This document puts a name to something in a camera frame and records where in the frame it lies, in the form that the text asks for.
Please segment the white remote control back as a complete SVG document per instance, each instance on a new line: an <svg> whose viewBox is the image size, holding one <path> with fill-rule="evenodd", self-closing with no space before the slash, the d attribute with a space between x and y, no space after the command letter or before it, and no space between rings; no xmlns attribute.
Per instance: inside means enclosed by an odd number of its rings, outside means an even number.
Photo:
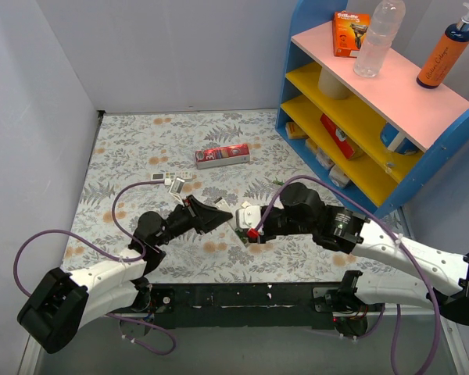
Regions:
<svg viewBox="0 0 469 375"><path fill-rule="evenodd" d="M231 230L234 232L234 234L238 237L238 235L236 234L237 231L241 232L238 227L237 227L237 223L236 223L236 215L235 215L235 210L232 209L228 203L226 202L226 200L222 197L219 197L218 199L216 199L214 201L214 205L219 209L219 210L222 210L222 211L225 211L225 212L229 212L231 215L232 215L232 218L230 220L228 220L227 224L229 225L229 227L231 228ZM245 247L245 248L248 248L249 245L244 245L243 242L242 242L242 239L240 239L238 237L239 241L242 243L242 245Z"/></svg>

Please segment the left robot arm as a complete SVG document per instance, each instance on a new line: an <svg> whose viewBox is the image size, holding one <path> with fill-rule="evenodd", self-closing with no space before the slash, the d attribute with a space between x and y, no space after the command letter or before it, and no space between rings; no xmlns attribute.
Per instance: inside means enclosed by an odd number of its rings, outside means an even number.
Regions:
<svg viewBox="0 0 469 375"><path fill-rule="evenodd" d="M189 195L167 218L142 214L132 241L119 255L88 268L65 273L48 271L19 311L17 321L49 354L64 348L80 328L118 309L140 313L149 307L151 286L146 275L163 261L161 245L189 230L208 234L232 220Z"/></svg>

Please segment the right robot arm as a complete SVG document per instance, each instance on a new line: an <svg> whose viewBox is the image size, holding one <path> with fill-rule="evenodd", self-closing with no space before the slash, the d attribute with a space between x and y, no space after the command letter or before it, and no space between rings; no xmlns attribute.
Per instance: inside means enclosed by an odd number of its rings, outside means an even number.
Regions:
<svg viewBox="0 0 469 375"><path fill-rule="evenodd" d="M356 310L361 305L392 303L439 311L469 326L469 253L444 252L401 234L388 234L381 223L341 206L325 205L305 184L283 187L280 207L247 205L237 210L237 228L248 241L263 244L279 236L309 234L333 252L379 261L395 276L347 272L331 294L331 305Z"/></svg>

